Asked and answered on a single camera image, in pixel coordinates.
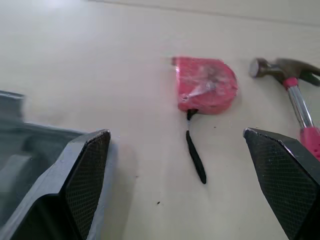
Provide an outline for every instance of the metal hammer head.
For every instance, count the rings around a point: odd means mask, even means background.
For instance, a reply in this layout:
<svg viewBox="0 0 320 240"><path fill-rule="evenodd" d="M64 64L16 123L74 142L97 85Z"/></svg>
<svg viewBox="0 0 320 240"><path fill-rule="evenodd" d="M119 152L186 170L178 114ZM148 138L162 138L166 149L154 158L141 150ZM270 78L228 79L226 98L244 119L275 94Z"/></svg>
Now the metal hammer head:
<svg viewBox="0 0 320 240"><path fill-rule="evenodd" d="M250 64L249 74L253 78L270 75L281 84L284 80L294 77L320 86L320 80L314 76L320 77L320 68L294 59L277 58L270 63L264 58L255 58Z"/></svg>

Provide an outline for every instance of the hammer handle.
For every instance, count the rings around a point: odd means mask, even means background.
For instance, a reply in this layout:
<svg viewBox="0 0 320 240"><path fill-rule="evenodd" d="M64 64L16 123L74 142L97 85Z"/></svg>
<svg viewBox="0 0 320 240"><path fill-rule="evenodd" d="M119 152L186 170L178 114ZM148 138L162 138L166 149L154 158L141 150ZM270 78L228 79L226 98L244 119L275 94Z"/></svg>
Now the hammer handle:
<svg viewBox="0 0 320 240"><path fill-rule="evenodd" d="M300 124L300 128L303 129L313 127L314 123L312 122L309 110L299 87L291 86L287 88L287 92L289 94L296 118Z"/></svg>
<svg viewBox="0 0 320 240"><path fill-rule="evenodd" d="M314 127L306 102L298 87L298 80L294 77L283 82L289 94L294 113L300 124L300 141L320 162L320 130Z"/></svg>

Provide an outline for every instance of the chrome hammer shaft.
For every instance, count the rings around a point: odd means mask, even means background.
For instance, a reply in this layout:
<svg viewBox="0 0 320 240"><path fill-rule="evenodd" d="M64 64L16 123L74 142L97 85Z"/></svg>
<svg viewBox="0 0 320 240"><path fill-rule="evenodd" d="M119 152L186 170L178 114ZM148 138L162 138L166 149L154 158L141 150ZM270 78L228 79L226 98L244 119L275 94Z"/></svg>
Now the chrome hammer shaft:
<svg viewBox="0 0 320 240"><path fill-rule="evenodd" d="M291 86L287 89L289 94L290 101L292 103L294 113L299 122L300 128L309 128L313 127L314 123L312 122L309 110L306 106L305 100L301 94L301 91L298 86Z"/></svg>

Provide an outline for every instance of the white table surface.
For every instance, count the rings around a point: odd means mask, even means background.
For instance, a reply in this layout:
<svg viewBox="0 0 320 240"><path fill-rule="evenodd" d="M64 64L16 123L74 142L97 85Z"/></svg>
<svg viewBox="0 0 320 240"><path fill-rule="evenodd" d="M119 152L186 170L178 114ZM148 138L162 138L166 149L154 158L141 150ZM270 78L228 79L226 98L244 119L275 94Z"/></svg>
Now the white table surface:
<svg viewBox="0 0 320 240"><path fill-rule="evenodd" d="M319 9L318 0L1 1L0 89L26 95L26 121L111 130L118 168L103 239L285 240L242 133L297 138L299 125L285 89L248 67L254 57L320 66ZM228 111L192 120L206 185L187 150L173 56L222 59L238 77ZM319 125L320 89L300 88Z"/></svg>

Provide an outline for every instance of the black rubber piece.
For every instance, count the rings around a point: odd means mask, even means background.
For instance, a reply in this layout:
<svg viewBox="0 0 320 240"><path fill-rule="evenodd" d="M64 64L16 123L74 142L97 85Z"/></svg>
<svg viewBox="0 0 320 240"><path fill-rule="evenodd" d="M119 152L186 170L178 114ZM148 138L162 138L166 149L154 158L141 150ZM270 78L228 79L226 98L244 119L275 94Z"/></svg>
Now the black rubber piece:
<svg viewBox="0 0 320 240"><path fill-rule="evenodd" d="M186 136L186 142L188 143L189 153L190 153L190 156L191 156L192 161L194 163L196 172L198 173L201 182L203 184L206 184L207 183L207 176L206 176L205 168L204 168L204 165L202 164L202 161L199 157L199 154L196 150L196 147L191 140L189 130L186 131L185 136Z"/></svg>

